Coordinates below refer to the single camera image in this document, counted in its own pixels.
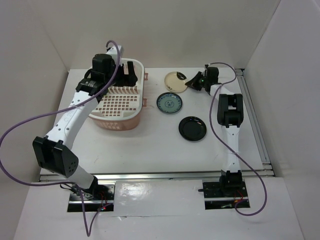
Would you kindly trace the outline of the blue patterned plate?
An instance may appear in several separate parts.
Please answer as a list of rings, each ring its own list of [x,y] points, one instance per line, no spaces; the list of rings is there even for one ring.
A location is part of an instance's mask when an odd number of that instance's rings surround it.
[[[165,92],[158,96],[156,106],[162,113],[172,115],[182,109],[183,100],[174,92]]]

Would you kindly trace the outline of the cream plate with black patch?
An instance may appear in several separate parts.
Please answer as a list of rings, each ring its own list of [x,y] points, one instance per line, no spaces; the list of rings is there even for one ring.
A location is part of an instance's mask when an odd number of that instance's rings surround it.
[[[166,89],[172,93],[184,92],[188,87],[186,85],[187,81],[188,81],[187,77],[179,71],[169,72],[164,77],[164,85]]]

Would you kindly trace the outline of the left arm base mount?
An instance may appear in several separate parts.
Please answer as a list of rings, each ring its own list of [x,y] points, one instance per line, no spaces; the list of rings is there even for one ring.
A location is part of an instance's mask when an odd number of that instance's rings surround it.
[[[68,213],[80,213],[82,212],[82,199],[79,191],[74,185],[71,184],[60,184],[61,189],[69,192]],[[113,212],[114,211],[114,197],[116,184],[105,184],[107,192],[98,193],[97,196],[92,196],[89,193],[83,192],[83,202],[85,212],[96,212],[101,209],[101,212]]]

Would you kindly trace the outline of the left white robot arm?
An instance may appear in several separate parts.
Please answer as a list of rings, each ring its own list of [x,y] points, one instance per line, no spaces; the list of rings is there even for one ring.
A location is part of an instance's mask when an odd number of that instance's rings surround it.
[[[117,60],[113,53],[96,54],[75,89],[70,110],[44,137],[37,136],[32,142],[38,165],[73,182],[71,189],[88,200],[107,197],[109,189],[85,171],[72,152],[86,119],[112,131],[131,130],[140,122],[145,68],[135,59]]]

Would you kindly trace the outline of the aluminium rail frame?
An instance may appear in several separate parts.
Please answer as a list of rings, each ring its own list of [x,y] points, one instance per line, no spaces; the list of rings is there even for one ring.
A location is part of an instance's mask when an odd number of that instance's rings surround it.
[[[158,96],[166,92],[164,77],[178,71],[188,78],[201,67],[146,68],[144,82],[146,106],[140,113],[139,125],[127,131],[105,130],[87,118],[80,129],[72,151],[80,166],[100,180],[205,179],[220,176],[227,149],[213,135],[209,110],[211,96],[187,89],[179,94],[182,109],[164,114],[156,106]],[[239,153],[262,177],[274,177],[267,149],[253,112],[243,71],[237,70],[237,81],[226,85],[234,93],[242,93],[244,121],[240,127]],[[195,116],[205,122],[206,136],[198,142],[185,140],[179,133],[180,121]]]

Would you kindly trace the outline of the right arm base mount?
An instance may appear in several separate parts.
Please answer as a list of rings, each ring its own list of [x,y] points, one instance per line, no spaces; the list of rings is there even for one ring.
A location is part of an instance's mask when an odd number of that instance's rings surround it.
[[[197,191],[203,193],[206,210],[234,209],[236,204],[239,209],[250,208],[244,181],[239,188],[228,191],[223,191],[219,182],[203,182],[202,187]]]

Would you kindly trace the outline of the white pink dish rack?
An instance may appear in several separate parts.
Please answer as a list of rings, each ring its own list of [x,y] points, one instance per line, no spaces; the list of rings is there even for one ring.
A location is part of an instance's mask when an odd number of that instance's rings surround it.
[[[108,93],[102,98],[98,106],[89,114],[93,122],[107,130],[127,131],[132,130],[140,123],[140,116],[147,100],[144,98],[145,81],[148,73],[143,64],[130,58],[123,58],[128,73],[127,62],[132,61],[137,76],[135,86],[111,86]]]

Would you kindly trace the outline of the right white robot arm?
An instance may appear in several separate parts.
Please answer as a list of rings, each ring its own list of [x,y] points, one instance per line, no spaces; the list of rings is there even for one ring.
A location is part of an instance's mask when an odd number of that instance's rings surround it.
[[[244,120],[243,95],[228,90],[219,82],[219,69],[205,65],[185,85],[194,90],[204,89],[214,100],[218,100],[217,123],[221,126],[222,141],[226,144],[226,159],[223,161],[218,184],[218,193],[223,197],[231,197],[240,190],[243,178],[239,152],[239,133]]]

